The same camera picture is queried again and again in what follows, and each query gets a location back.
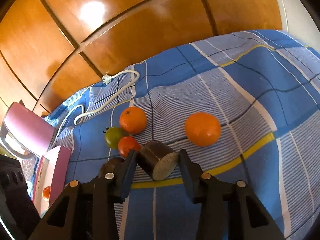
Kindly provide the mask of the blue plaid tablecloth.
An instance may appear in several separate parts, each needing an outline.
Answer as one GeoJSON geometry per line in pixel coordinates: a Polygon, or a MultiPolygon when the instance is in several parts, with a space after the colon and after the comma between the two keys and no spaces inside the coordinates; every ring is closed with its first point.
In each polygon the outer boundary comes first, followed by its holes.
{"type": "Polygon", "coordinates": [[[118,155],[104,139],[124,109],[141,108],[140,144],[158,140],[221,181],[246,181],[286,239],[319,217],[319,52],[277,30],[240,31],[185,44],[83,88],[45,118],[72,153],[66,181],[85,183],[118,155]],[[190,142],[186,119],[214,115],[218,141],[190,142]]]}

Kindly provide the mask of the green tomato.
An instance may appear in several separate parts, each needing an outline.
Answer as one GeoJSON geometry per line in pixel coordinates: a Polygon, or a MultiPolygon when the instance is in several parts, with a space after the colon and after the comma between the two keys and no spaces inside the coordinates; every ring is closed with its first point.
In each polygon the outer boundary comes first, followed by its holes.
{"type": "Polygon", "coordinates": [[[109,148],[118,149],[121,138],[127,137],[129,134],[120,127],[107,127],[105,133],[105,141],[109,148]]]}

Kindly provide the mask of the red tomato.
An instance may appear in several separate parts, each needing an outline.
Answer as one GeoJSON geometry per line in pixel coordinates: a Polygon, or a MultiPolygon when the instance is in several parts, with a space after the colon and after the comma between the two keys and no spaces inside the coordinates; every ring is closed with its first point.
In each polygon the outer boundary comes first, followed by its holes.
{"type": "Polygon", "coordinates": [[[122,137],[118,142],[118,151],[123,158],[126,158],[131,150],[139,151],[140,148],[140,144],[131,136],[122,137]]]}

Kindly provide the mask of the pink shallow tray box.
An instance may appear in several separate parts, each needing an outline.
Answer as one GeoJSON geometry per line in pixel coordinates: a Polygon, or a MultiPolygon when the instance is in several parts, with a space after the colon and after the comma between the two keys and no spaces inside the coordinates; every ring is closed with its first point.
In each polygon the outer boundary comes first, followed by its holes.
{"type": "Polygon", "coordinates": [[[65,187],[65,179],[71,151],[63,146],[57,146],[45,153],[40,160],[33,187],[33,204],[41,215],[51,207],[65,187]],[[45,187],[51,186],[50,200],[42,198],[45,187]]]}

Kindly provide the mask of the silver patterned tissue box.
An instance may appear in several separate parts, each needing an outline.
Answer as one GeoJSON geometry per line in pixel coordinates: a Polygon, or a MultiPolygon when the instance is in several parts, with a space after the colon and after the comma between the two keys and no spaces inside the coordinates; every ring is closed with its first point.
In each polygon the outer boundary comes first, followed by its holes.
{"type": "Polygon", "coordinates": [[[30,158],[21,162],[22,172],[26,180],[30,180],[34,174],[35,160],[35,158],[30,158]]]}

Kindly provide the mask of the cut eggplant piece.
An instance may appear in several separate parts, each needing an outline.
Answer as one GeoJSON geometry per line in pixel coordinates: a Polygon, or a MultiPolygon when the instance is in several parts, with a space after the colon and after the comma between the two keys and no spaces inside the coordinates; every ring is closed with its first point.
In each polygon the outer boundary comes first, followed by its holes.
{"type": "Polygon", "coordinates": [[[137,164],[154,181],[165,180],[178,164],[178,153],[165,143],[152,140],[138,151],[137,164]]]}

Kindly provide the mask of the orange mandarin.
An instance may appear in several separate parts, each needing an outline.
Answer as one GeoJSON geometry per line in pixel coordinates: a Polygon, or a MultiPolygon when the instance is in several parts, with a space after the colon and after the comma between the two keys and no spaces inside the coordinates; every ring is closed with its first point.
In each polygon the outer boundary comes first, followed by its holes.
{"type": "Polygon", "coordinates": [[[128,107],[119,118],[120,127],[131,135],[143,132],[148,124],[146,113],[139,107],[128,107]]]}
{"type": "Polygon", "coordinates": [[[185,135],[196,146],[207,147],[216,143],[221,135],[218,119],[209,113],[190,115],[184,124],[185,135]]]}
{"type": "Polygon", "coordinates": [[[42,191],[42,198],[47,202],[50,200],[50,191],[51,191],[51,186],[45,187],[42,191]]]}

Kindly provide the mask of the pink electric kettle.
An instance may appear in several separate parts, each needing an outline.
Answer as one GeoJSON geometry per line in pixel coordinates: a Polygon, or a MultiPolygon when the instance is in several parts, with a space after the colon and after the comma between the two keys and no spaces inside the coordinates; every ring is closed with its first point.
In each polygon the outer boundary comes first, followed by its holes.
{"type": "Polygon", "coordinates": [[[50,150],[56,135],[56,128],[27,109],[22,102],[10,105],[1,126],[1,141],[13,156],[20,159],[30,159],[33,156],[41,158],[50,150]],[[14,150],[5,140],[7,135],[27,154],[14,150]]]}

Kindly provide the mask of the dark round eggplant end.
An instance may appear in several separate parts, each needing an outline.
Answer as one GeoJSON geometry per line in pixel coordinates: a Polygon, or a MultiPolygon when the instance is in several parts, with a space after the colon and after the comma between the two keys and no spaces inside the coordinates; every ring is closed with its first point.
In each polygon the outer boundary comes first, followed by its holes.
{"type": "Polygon", "coordinates": [[[117,166],[121,163],[123,163],[125,159],[121,157],[115,157],[110,160],[108,160],[106,163],[102,165],[102,167],[99,170],[98,177],[103,178],[105,174],[107,173],[114,173],[117,166]]]}

